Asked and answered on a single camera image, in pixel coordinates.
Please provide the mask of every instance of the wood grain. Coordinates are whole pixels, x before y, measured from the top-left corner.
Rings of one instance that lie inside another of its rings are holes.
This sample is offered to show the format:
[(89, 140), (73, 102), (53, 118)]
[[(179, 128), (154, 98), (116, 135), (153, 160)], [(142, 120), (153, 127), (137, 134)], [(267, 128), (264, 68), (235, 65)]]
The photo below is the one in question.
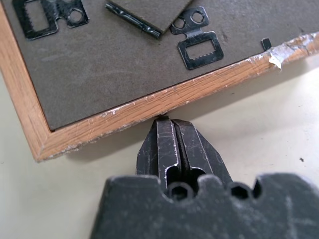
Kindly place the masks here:
[(0, 21), (0, 68), (38, 162), (78, 150), (101, 137), (276, 69), (270, 58), (287, 64), (319, 50), (319, 33), (300, 36), (260, 55), (50, 132), (1, 4)]

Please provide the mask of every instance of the white table surface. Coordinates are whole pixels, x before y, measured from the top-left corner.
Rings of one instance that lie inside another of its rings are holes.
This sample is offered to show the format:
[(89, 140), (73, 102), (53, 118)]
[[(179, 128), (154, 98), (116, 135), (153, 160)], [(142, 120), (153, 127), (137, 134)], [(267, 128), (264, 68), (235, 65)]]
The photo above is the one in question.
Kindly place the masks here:
[[(37, 164), (2, 79), (0, 108), (0, 238), (88, 239), (105, 180), (134, 174), (152, 120)], [(319, 56), (169, 115), (193, 122), (235, 181), (296, 172), (319, 185)]]

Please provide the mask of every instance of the scratched wood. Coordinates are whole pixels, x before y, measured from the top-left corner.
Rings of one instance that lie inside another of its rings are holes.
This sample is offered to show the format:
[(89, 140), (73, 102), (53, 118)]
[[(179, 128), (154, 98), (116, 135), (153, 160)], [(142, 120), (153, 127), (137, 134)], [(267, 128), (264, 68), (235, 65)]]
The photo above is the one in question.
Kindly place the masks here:
[(101, 137), (193, 102), (319, 51), (319, 33), (308, 34), (260, 55), (145, 96), (51, 132), (9, 22), (0, 4), (0, 68), (25, 137), (38, 162), (77, 150)]

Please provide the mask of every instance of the wooden frame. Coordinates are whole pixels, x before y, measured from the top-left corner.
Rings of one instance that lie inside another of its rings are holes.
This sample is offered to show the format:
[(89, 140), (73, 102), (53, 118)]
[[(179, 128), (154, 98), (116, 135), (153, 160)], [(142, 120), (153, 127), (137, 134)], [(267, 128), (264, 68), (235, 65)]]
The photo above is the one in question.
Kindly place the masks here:
[(164, 114), (319, 50), (319, 33), (300, 36), (260, 55), (51, 132), (2, 4), (0, 22), (0, 69), (32, 155), (38, 162), (77, 150), (113, 132)]

